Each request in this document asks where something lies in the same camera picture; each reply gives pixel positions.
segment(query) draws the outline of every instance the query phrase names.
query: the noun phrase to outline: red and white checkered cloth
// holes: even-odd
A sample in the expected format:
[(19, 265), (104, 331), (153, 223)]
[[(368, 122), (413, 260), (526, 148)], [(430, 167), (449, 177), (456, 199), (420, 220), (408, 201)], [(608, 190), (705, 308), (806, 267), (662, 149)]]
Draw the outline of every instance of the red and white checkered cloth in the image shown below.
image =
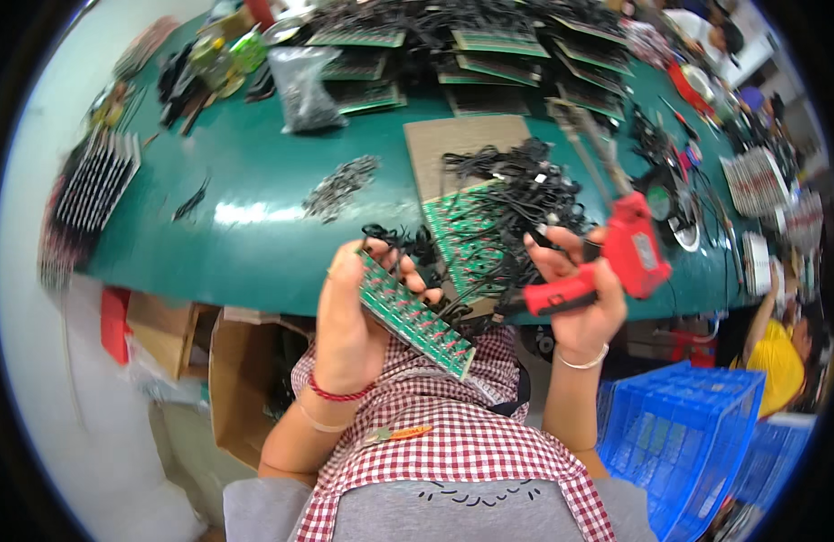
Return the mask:
[[(294, 367), (294, 390), (309, 383), (314, 345)], [(469, 375), (492, 388), (494, 398), (515, 401), (519, 367), (512, 328), (498, 327), (478, 339)], [(349, 489), (390, 481), (557, 481), (587, 542), (616, 537), (585, 466), (552, 435), (522, 425), (527, 405), (507, 418), (487, 410), (494, 401), (416, 350), (391, 339), (375, 389), (363, 398), (354, 424), (339, 440), (317, 485), (296, 539), (330, 540), (339, 498)], [(365, 438), (392, 430), (431, 425), (429, 433), (388, 440), (368, 448)]]

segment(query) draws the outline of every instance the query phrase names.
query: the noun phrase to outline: person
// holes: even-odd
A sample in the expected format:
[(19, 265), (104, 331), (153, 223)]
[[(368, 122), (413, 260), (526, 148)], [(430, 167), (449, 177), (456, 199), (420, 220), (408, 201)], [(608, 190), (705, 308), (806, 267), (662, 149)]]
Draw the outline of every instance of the person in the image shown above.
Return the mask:
[(748, 329), (742, 354), (730, 365), (731, 369), (767, 373), (758, 418), (786, 409), (802, 394), (806, 386), (806, 364), (812, 353), (813, 330), (807, 318), (801, 318), (795, 325), (789, 318), (787, 327), (773, 318), (775, 301), (780, 295), (775, 269), (772, 280), (772, 287)]
[(767, 98), (759, 88), (746, 87), (739, 91), (740, 107), (749, 114), (758, 116), (767, 129), (773, 130), (784, 121), (785, 103), (779, 93)]
[(665, 9), (663, 13), (679, 27), (686, 47), (707, 56), (716, 65), (745, 46), (742, 32), (729, 18), (723, 17), (712, 25), (687, 9)]
[[(582, 262), (576, 235), (551, 227), (546, 237)], [(525, 244), (547, 281), (577, 272), (561, 252)], [(292, 372), (297, 399), (263, 444), (258, 478), (225, 489), (228, 542), (656, 540), (646, 493), (609, 478), (595, 451), (600, 366), (627, 314), (605, 259), (595, 263), (596, 303), (552, 316), (538, 430), (523, 425), (527, 402), (495, 412), (520, 398), (512, 329), (476, 338), (461, 382), (361, 309), (360, 245), (345, 244), (329, 268), (316, 341)], [(385, 267), (397, 261), (378, 239), (368, 249)], [(415, 294), (439, 301), (410, 258), (400, 271)]]

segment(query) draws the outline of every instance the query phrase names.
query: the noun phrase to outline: silver bangle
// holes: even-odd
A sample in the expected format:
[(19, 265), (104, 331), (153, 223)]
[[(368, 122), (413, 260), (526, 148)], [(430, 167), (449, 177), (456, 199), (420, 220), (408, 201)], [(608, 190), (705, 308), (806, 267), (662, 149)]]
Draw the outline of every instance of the silver bangle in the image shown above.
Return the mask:
[(601, 362), (604, 361), (604, 358), (607, 356), (607, 352), (609, 352), (609, 345), (605, 342), (604, 347), (601, 349), (601, 353), (597, 355), (597, 357), (590, 362), (586, 363), (585, 365), (572, 365), (571, 363), (567, 363), (564, 361), (564, 358), (559, 355), (558, 350), (553, 353), (553, 359), (557, 359), (559, 362), (564, 363), (568, 367), (572, 369), (591, 369), (596, 365), (599, 365)]

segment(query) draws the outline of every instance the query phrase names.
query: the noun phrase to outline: white cloth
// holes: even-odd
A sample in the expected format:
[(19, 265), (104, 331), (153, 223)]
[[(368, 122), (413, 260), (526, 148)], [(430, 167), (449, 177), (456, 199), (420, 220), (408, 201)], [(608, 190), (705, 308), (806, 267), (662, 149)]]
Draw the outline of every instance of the white cloth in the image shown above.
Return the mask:
[(665, 9), (664, 15), (673, 19), (685, 36), (699, 42), (703, 46), (703, 52), (716, 66), (721, 64), (724, 53), (709, 43), (709, 30), (712, 29), (709, 21), (687, 9)]

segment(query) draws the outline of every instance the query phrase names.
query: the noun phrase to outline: hand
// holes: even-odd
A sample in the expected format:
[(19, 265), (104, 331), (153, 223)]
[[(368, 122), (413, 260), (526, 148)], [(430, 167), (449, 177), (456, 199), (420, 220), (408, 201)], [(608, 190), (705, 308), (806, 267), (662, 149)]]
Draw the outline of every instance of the hand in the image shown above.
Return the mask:
[[(604, 237), (603, 228), (596, 228), (588, 236), (595, 243), (603, 242)], [(540, 274), (547, 282), (576, 276), (578, 271), (574, 264), (583, 263), (583, 241), (570, 230), (556, 226), (547, 228), (546, 238), (561, 246), (571, 259), (562, 252), (538, 246), (526, 234), (525, 248)], [(594, 264), (596, 303), (585, 309), (557, 313), (551, 317), (556, 348), (572, 365), (582, 365), (595, 359), (628, 315), (622, 285), (609, 267), (609, 262), (599, 257)]]
[(779, 273), (775, 270), (775, 266), (772, 264), (769, 265), (769, 278), (772, 281), (770, 283), (769, 294), (773, 298), (777, 298), (779, 295), (779, 288), (781, 286), (779, 281)]
[(694, 53), (699, 53), (701, 55), (703, 54), (703, 46), (691, 38), (685, 38), (685, 47), (689, 48), (689, 50), (691, 51), (694, 51)]
[[(362, 258), (356, 251), (362, 241), (342, 245), (321, 291), (317, 307), (317, 359), (314, 381), (323, 391), (337, 396), (355, 394), (380, 376), (390, 335), (383, 326), (362, 309), (360, 283)], [(372, 257), (389, 269), (396, 261), (396, 250), (379, 239), (367, 242)], [(441, 299), (441, 290), (426, 289), (414, 263), (408, 256), (399, 262), (402, 283), (431, 303)]]

